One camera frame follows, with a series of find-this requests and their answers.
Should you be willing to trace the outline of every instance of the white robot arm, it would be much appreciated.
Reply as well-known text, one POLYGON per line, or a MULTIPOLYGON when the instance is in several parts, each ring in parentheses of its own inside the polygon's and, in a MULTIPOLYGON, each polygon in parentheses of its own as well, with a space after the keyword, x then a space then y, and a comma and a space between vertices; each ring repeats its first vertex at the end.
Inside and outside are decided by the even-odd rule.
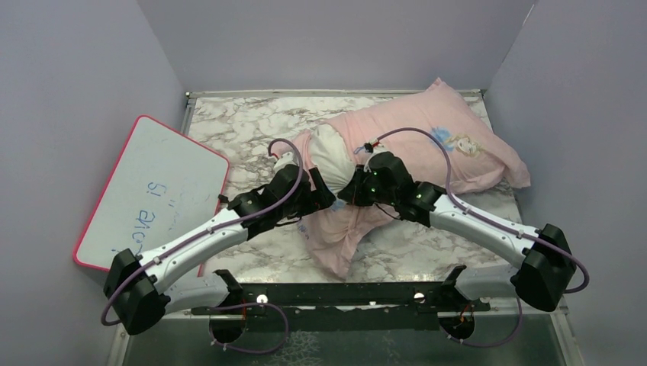
MULTIPOLYGON (((225 201, 226 209, 172 242, 137 256, 129 249, 118 253, 104 286, 109 304, 103 318, 112 307, 119 320, 103 320, 104 324, 123 323, 134 335, 166 313, 222 304, 238 285, 227 271, 195 279, 181 277, 217 253, 279 226, 279 221, 330 207, 336 197, 318 170, 309 171, 316 188, 312 191, 300 165, 299 156, 299 165, 287 164, 269 184, 225 201)), ((390 205, 401 220, 448 230, 509 263, 455 268, 445 283, 461 303, 480 297, 519 297, 537 309, 552 311, 568 292, 568 282, 579 265, 556 226, 539 230, 470 207, 444 188, 414 181, 404 163, 390 152, 376 153, 366 166, 358 165, 338 197, 356 206, 390 205)))

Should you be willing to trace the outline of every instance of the marble surface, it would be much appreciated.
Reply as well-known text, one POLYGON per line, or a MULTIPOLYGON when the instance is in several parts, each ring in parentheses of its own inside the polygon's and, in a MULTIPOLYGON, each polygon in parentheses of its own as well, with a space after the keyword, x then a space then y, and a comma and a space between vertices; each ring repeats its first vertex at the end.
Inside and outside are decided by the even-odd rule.
MULTIPOLYGON (((188 135, 226 156, 231 163, 224 194, 234 197, 269 182, 274 160, 266 147, 276 137, 291 139, 317 121, 368 107, 393 97, 277 96, 272 98, 198 98, 188 135)), ((480 95, 464 96, 490 126, 480 95)), ((513 192, 505 182, 477 194, 468 203, 520 222, 513 192)), ((460 264, 472 267, 504 263, 492 252, 460 236, 394 221, 371 231, 358 244, 347 281, 441 281, 460 264)), ((240 282, 337 282, 309 256, 296 226, 284 226, 216 255, 205 271, 226 268, 240 282)))

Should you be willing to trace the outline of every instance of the lavender wall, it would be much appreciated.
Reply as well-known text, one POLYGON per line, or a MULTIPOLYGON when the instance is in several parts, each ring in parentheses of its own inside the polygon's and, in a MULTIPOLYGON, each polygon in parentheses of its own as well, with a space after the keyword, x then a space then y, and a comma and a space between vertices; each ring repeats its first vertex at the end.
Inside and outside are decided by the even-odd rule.
POLYGON ((0 364, 104 364, 101 286, 72 249, 139 114, 184 89, 134 0, 0 2, 0 364))
POLYGON ((534 0, 138 0, 192 92, 487 88, 534 0))
POLYGON ((533 174, 524 219, 561 226, 591 271, 567 297, 588 365, 644 364, 647 2, 541 0, 485 95, 533 174))

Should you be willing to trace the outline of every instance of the enclosure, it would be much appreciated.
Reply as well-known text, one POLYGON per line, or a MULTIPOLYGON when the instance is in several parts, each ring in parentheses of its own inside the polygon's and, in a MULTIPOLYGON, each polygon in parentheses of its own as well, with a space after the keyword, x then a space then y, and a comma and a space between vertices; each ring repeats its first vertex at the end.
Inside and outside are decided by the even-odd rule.
MULTIPOLYGON (((645 17, 645 2, 603 0, 3 2, 2 364, 639 364, 645 17), (514 222, 558 224, 591 273, 587 290, 565 296, 554 313, 526 309, 518 337, 490 349, 454 345, 439 332, 305 332, 277 357, 254 360, 210 347, 200 316, 171 314, 130 337, 100 324, 105 273, 78 266, 71 253, 138 116, 218 150, 222 139, 205 128, 263 131, 254 116, 268 105, 277 133, 288 136, 439 77, 532 176, 529 188, 497 186, 465 200, 514 222), (227 108, 222 122, 214 111, 227 108)), ((252 154, 221 152, 233 172, 242 169, 236 156, 252 154)), ((379 251, 400 243, 393 230, 367 236, 351 280, 441 281, 455 258, 434 257, 438 268, 425 255, 376 264, 379 251)), ((496 262, 485 249, 475 253, 468 263, 496 262)), ((243 281, 324 281, 307 260, 286 270, 265 258, 276 263, 272 273, 250 271, 242 256, 227 265, 243 281)), ((514 303, 495 305, 481 316, 479 340, 501 339, 514 325, 514 303)))

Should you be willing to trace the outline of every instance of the cartoon princess print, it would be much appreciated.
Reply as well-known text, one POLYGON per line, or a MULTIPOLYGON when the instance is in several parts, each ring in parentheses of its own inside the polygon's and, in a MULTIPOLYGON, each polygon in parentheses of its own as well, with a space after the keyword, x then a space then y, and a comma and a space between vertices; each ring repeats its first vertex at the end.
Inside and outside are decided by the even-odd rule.
POLYGON ((475 158, 483 151, 481 145, 466 133, 452 135, 446 128, 434 127, 431 129, 431 134, 441 142, 448 153, 456 149, 465 156, 475 158))

